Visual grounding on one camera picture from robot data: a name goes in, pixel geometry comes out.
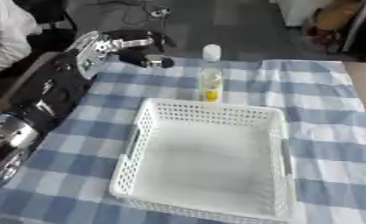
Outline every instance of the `robotic arm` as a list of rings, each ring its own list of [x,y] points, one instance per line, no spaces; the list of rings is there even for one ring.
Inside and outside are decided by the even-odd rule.
[[[46,135],[70,115],[111,54],[141,67],[171,67],[171,59],[144,54],[149,46],[163,53],[164,45],[176,46],[169,37],[154,31],[92,31],[44,64],[0,115],[0,187],[17,173]]]

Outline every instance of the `checkered tablecloth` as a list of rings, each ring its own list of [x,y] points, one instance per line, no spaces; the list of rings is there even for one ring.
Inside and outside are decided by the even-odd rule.
[[[283,109],[299,188],[296,223],[366,223],[366,113],[340,62],[222,62],[224,102]],[[121,207],[109,179],[145,98],[195,99],[201,62],[111,61],[81,105],[0,190],[0,223],[204,224]]]

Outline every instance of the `white bottle cap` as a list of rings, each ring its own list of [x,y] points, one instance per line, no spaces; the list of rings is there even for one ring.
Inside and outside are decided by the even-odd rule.
[[[222,48],[219,45],[206,45],[203,48],[203,59],[210,62],[219,61],[222,57]]]

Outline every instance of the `gray carpet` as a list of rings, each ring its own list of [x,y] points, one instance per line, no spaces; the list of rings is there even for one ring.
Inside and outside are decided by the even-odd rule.
[[[80,33],[128,26],[122,22],[127,6],[70,1],[69,11]],[[153,0],[148,8],[157,5],[172,10],[165,32],[179,47],[169,49],[168,55],[200,58],[203,46],[217,44],[223,49],[224,60],[349,60],[309,50],[302,44],[299,30],[285,28],[277,5],[268,0]],[[130,8],[127,15],[129,22],[144,18],[138,7]],[[160,23],[146,21],[136,27],[159,29]]]

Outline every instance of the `power cord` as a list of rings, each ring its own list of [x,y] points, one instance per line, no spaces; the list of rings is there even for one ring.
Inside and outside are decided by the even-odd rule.
[[[142,0],[139,3],[130,3],[127,0],[111,0],[111,1],[98,1],[97,3],[91,3],[93,5],[104,5],[104,4],[123,4],[127,6],[127,9],[124,11],[122,16],[122,22],[128,26],[138,26],[145,22],[151,21],[152,19],[157,19],[161,21],[161,31],[165,30],[166,20],[168,19],[169,15],[171,14],[171,10],[164,6],[157,6],[155,10],[150,11],[148,8],[148,1],[149,0]],[[130,21],[129,16],[132,11],[136,8],[140,8],[144,15],[138,21]]]
[[[144,17],[138,21],[132,22],[128,19],[128,17],[132,13],[132,10],[134,9],[134,7],[140,7],[141,10],[144,12]],[[125,25],[137,26],[137,25],[143,24],[145,22],[148,22],[152,19],[157,19],[157,20],[161,21],[161,30],[164,31],[165,25],[166,25],[166,20],[169,17],[169,15],[171,14],[171,10],[168,9],[167,7],[162,7],[162,6],[157,6],[156,10],[152,10],[152,11],[150,11],[148,8],[149,8],[148,2],[146,0],[141,1],[138,5],[128,6],[128,9],[123,14],[122,22]]]

